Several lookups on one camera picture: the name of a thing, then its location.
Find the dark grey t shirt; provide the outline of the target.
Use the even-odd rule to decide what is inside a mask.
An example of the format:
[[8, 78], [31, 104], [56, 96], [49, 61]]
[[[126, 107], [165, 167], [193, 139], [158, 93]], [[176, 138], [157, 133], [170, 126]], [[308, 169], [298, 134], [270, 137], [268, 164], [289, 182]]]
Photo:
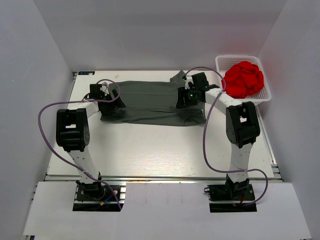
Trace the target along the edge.
[[180, 70], [167, 82], [123, 81], [108, 86], [110, 91], [120, 91], [124, 108], [102, 112], [100, 120], [113, 124], [144, 124], [175, 127], [191, 127], [206, 122], [204, 104], [176, 108], [178, 89], [185, 87]]

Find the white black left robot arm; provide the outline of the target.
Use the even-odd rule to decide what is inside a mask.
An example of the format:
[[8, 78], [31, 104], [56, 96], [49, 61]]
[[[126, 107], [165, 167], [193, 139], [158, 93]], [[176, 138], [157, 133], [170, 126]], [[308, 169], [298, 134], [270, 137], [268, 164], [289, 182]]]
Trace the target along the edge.
[[106, 187], [101, 183], [101, 174], [88, 148], [91, 139], [88, 118], [99, 112], [111, 114], [126, 105], [120, 98], [119, 86], [112, 88], [103, 82], [91, 84], [89, 88], [88, 98], [57, 111], [56, 142], [72, 158], [80, 175], [77, 184], [99, 200], [105, 196]]

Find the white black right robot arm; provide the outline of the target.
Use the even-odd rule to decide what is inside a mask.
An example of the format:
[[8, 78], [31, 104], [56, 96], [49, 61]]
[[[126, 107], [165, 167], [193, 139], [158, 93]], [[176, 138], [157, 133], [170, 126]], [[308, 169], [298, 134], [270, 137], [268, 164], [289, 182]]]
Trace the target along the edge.
[[[178, 109], [194, 106], [199, 102], [210, 104], [202, 137], [202, 151], [206, 165], [217, 173], [226, 174], [226, 195], [236, 200], [249, 187], [248, 167], [251, 149], [260, 135], [260, 125], [255, 105], [251, 102], [241, 102], [219, 86], [210, 85], [204, 72], [194, 75], [183, 74], [184, 86], [178, 89]], [[209, 118], [217, 108], [225, 115], [225, 133], [231, 144], [229, 170], [213, 168], [207, 159], [206, 134]]]

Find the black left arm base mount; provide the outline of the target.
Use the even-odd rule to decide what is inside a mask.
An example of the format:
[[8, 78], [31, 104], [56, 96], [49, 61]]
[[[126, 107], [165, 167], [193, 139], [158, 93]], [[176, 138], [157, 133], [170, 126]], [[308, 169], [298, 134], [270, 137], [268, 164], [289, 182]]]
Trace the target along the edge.
[[120, 212], [124, 205], [121, 199], [121, 186], [111, 185], [111, 189], [100, 182], [91, 184], [76, 181], [77, 187], [74, 196], [73, 212]]

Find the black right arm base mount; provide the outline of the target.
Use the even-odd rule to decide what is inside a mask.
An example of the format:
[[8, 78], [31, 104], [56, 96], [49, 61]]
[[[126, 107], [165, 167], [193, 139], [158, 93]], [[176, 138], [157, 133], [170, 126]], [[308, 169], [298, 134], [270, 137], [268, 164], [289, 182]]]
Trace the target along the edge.
[[207, 185], [203, 192], [208, 194], [210, 213], [253, 213], [257, 212], [253, 186], [233, 191], [231, 186], [225, 184]]

